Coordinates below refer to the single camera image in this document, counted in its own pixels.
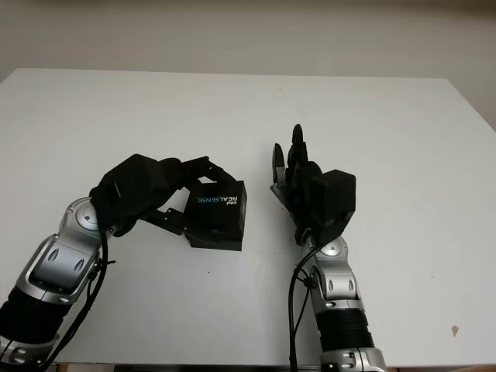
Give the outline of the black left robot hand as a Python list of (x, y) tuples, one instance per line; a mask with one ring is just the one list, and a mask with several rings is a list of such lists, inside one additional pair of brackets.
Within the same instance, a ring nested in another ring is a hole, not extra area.
[(187, 220), (184, 213), (159, 210), (176, 191), (191, 191), (200, 185), (202, 177), (222, 186), (236, 182), (208, 157), (182, 162), (177, 158), (154, 160), (133, 154), (107, 172), (89, 193), (98, 229), (121, 237), (143, 220), (179, 236), (188, 230), (204, 235), (206, 229)]

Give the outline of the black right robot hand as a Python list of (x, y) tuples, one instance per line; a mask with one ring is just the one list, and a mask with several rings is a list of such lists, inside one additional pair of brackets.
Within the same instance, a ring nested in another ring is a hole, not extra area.
[(270, 189), (289, 211), (296, 226), (294, 237), (299, 246), (304, 245), (305, 239), (313, 230), (310, 188), (313, 177), (321, 173), (317, 163), (308, 159), (307, 146), (300, 124), (293, 128), (287, 161), (284, 160), (281, 145), (279, 143), (274, 144), (272, 153), (273, 184)]

